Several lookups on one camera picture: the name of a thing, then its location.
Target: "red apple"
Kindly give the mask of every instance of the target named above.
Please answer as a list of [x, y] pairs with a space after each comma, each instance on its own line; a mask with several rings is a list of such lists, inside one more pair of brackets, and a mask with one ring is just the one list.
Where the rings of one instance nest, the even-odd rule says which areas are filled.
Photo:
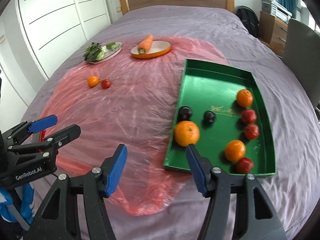
[[112, 85], [112, 82], [109, 79], [104, 79], [101, 81], [101, 86], [103, 89], [107, 89]]
[[253, 168], [253, 162], [249, 158], [242, 158], [237, 162], [237, 171], [242, 174], [249, 173]]
[[243, 110], [240, 118], [243, 123], [253, 123], [257, 120], [256, 112], [253, 109]]
[[243, 132], [247, 139], [253, 140], [259, 136], [259, 127], [258, 125], [251, 123], [244, 128]]

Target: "bed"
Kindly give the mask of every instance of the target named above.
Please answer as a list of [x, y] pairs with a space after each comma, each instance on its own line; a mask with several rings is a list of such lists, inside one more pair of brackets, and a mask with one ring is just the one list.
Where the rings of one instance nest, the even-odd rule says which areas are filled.
[[[229, 65], [251, 71], [263, 95], [276, 150], [277, 175], [259, 179], [274, 204], [288, 239], [307, 222], [320, 198], [320, 128], [310, 100], [294, 74], [260, 41], [247, 32], [232, 13], [234, 0], [120, 0], [124, 16], [92, 41], [125, 39], [152, 33], [207, 41]], [[38, 92], [23, 120], [37, 119], [65, 73], [82, 62], [84, 45], [67, 59]], [[64, 172], [58, 168], [57, 174]], [[34, 182], [41, 201], [53, 176]], [[197, 239], [209, 201], [190, 179], [164, 211], [132, 216], [106, 202], [112, 227], [123, 239]], [[231, 197], [226, 239], [234, 224], [235, 196]], [[83, 239], [88, 239], [80, 208]]]

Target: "blue gripper pad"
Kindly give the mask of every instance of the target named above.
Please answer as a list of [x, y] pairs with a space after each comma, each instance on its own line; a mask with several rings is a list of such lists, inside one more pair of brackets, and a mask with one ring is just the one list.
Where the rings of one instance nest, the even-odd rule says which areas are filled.
[[206, 187], [206, 178], [196, 155], [199, 155], [199, 157], [201, 158], [200, 154], [196, 150], [196, 147], [194, 145], [188, 145], [186, 148], [186, 157], [192, 173], [192, 177], [195, 180], [198, 191], [202, 193], [203, 196], [205, 196], [205, 194], [208, 192]]
[[124, 144], [119, 145], [114, 155], [116, 155], [116, 160], [107, 177], [107, 188], [105, 190], [107, 197], [110, 197], [111, 194], [116, 191], [124, 165], [127, 161], [127, 147]]
[[31, 133], [40, 132], [44, 129], [47, 129], [51, 126], [56, 125], [57, 122], [58, 122], [58, 118], [54, 114], [49, 115], [47, 117], [44, 117], [42, 119], [39, 119], [39, 120], [33, 122], [31, 124], [31, 126], [29, 127], [29, 132], [31, 132]]

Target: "red plastic sheet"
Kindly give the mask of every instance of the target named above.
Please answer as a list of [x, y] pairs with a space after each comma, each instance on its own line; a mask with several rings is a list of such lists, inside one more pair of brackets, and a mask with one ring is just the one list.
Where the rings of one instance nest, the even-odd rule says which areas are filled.
[[[70, 69], [41, 115], [58, 117], [46, 136], [74, 123], [81, 127], [80, 137], [57, 156], [57, 165], [71, 176], [100, 166], [118, 144], [127, 146], [128, 160], [109, 200], [133, 215], [164, 210], [191, 177], [162, 166], [185, 59], [227, 64], [210, 43], [186, 37], [154, 38], [169, 41], [172, 50], [150, 60], [135, 59], [130, 50], [142, 39], [121, 41], [122, 51], [106, 62]], [[89, 88], [86, 80], [92, 75], [109, 78], [113, 85], [105, 90], [100, 84]]]

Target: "green tray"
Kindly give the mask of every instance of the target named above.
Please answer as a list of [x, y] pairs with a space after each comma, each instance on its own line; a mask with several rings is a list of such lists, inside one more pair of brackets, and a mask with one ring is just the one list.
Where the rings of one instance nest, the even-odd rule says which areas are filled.
[[[239, 117], [244, 108], [236, 102], [239, 90], [251, 91], [260, 135], [249, 141], [243, 134], [246, 126]], [[239, 139], [245, 143], [245, 157], [253, 161], [252, 173], [256, 176], [276, 174], [275, 150], [268, 114], [251, 72], [231, 66], [206, 61], [187, 59], [182, 74], [177, 109], [172, 126], [169, 146], [164, 160], [166, 169], [190, 172], [186, 159], [186, 148], [173, 140], [181, 106], [189, 106], [193, 111], [191, 121], [200, 129], [200, 139], [196, 148], [200, 155], [207, 157], [213, 166], [218, 166], [229, 174], [237, 174], [235, 163], [224, 156], [228, 142]], [[202, 123], [204, 112], [212, 110], [217, 120], [211, 127]]]

